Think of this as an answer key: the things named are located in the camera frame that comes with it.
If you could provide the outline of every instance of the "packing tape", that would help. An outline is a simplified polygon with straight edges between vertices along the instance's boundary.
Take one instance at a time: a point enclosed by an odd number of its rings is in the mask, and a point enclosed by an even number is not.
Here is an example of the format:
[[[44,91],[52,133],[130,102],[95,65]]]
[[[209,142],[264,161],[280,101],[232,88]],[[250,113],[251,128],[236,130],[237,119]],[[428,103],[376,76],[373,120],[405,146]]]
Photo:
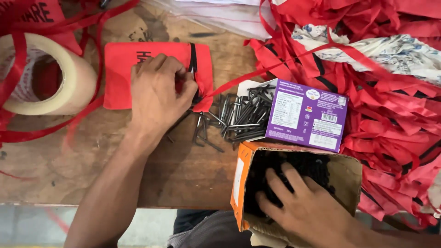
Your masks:
[[[97,74],[92,66],[49,38],[30,33],[25,33],[25,37],[26,67],[3,108],[22,115],[71,115],[80,112],[89,104],[95,92]],[[0,83],[11,69],[14,59],[12,36],[0,37]],[[34,66],[42,60],[48,64],[55,60],[62,73],[57,92],[43,101],[36,96],[32,85]]]

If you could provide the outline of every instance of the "purple box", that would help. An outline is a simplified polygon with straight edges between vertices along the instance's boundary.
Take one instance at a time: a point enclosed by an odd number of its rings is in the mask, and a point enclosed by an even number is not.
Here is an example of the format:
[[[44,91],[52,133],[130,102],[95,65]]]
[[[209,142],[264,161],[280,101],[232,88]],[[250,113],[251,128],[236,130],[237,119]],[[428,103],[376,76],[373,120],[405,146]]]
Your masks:
[[[277,85],[265,137],[340,150],[347,97],[281,79],[268,83]]]

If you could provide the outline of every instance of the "red pouch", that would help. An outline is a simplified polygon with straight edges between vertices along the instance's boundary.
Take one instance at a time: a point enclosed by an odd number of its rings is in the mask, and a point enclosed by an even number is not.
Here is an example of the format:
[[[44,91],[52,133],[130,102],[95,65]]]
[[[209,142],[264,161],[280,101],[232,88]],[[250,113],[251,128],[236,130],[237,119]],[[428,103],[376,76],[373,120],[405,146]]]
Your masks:
[[[0,0],[0,15],[10,8],[15,1]],[[11,30],[26,30],[29,28],[45,28],[64,21],[60,4],[55,0],[37,0],[31,7],[10,26]],[[46,35],[47,38],[69,49],[77,55],[82,51],[75,39],[74,33],[65,32]]]
[[[126,42],[107,43],[104,49],[106,86],[104,107],[106,109],[131,109],[131,67],[150,56],[163,53],[176,57],[188,69],[193,66],[194,79],[202,100],[193,107],[195,112],[207,112],[213,97],[213,70],[210,49],[207,45],[175,42]]]

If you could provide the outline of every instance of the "orange box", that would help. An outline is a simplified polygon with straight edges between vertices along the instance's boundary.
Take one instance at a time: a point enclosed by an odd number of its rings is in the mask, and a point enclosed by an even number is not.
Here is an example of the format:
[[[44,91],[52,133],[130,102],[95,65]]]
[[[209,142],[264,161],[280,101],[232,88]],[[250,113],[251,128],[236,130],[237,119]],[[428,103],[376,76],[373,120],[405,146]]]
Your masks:
[[[230,204],[233,207],[239,231],[250,230],[253,233],[251,244],[270,247],[309,247],[305,241],[288,234],[276,222],[266,224],[262,218],[243,212],[245,183],[257,150],[275,150],[283,152],[311,152],[326,154],[328,163],[329,184],[336,189],[335,198],[352,215],[355,215],[360,201],[362,164],[355,158],[315,148],[300,147],[265,142],[243,142],[239,146],[237,167],[234,177]]]

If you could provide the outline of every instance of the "blue floral cloth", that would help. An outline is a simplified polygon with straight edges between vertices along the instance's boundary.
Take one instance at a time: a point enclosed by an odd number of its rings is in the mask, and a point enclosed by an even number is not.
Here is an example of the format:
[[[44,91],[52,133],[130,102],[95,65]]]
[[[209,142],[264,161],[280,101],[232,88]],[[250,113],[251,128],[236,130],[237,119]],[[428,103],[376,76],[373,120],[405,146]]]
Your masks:
[[[334,42],[352,46],[366,57],[376,61],[391,73],[412,75],[421,80],[441,86],[440,51],[412,38],[408,34],[399,34],[384,38],[369,38],[349,44],[346,36],[330,33]],[[300,27],[296,25],[292,39],[305,46],[306,50],[328,43],[326,26],[312,24]],[[356,71],[369,71],[338,48],[323,49],[315,54],[323,59],[339,63],[349,63]]]

